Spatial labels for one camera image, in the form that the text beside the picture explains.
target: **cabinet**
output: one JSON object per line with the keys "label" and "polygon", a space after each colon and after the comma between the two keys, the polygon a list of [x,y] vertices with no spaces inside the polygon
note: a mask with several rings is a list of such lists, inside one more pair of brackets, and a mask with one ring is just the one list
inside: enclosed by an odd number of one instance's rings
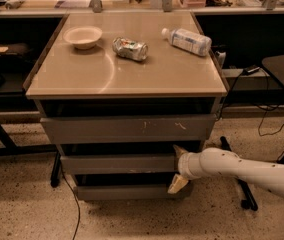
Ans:
{"label": "cabinet", "polygon": [[[90,50],[63,33],[93,25],[103,31]],[[173,145],[198,151],[210,136],[227,90],[210,56],[169,45],[162,28],[198,32],[189,12],[72,13],[27,90],[61,154],[80,200],[182,198],[167,194],[176,172]],[[118,57],[118,36],[146,42],[148,57]]]}

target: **drawer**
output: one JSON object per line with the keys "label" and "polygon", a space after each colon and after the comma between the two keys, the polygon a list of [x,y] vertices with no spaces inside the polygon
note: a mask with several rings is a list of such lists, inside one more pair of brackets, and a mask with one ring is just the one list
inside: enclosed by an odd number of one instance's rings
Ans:
{"label": "drawer", "polygon": [[174,154],[61,156],[69,174],[158,173],[175,171]]}
{"label": "drawer", "polygon": [[46,117],[209,114],[214,97],[42,100]]}
{"label": "drawer", "polygon": [[215,115],[42,118],[53,144],[206,140]]}
{"label": "drawer", "polygon": [[177,194],[168,194],[174,173],[77,175],[74,192],[79,200],[184,198],[191,194],[190,182]]}
{"label": "drawer", "polygon": [[75,187],[74,193],[79,200],[124,200],[124,199],[159,199],[159,198],[186,198],[192,192],[192,183],[189,183],[176,194],[168,194],[166,185],[131,185],[131,186],[93,186]]}

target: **crushed can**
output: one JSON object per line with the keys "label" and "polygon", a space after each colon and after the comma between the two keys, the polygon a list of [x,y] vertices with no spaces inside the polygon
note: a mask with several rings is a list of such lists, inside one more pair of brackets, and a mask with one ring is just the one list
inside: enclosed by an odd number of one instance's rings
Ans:
{"label": "crushed can", "polygon": [[113,51],[123,58],[135,61],[143,61],[147,57],[148,46],[144,42],[133,41],[124,37],[117,37],[113,40]]}

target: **bottle cap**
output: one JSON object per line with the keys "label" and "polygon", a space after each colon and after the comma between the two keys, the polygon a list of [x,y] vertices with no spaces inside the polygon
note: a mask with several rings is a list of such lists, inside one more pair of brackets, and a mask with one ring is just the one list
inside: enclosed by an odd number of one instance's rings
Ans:
{"label": "bottle cap", "polygon": [[170,36],[170,30],[167,28],[162,29],[162,36],[168,38]]}

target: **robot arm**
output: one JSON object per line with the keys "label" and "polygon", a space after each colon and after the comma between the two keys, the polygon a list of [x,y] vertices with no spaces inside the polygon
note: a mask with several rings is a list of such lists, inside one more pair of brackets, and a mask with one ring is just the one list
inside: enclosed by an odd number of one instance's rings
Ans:
{"label": "robot arm", "polygon": [[178,170],[168,192],[177,193],[189,180],[201,177],[233,177],[284,198],[284,165],[240,158],[231,151],[208,148],[200,153],[175,147]]}

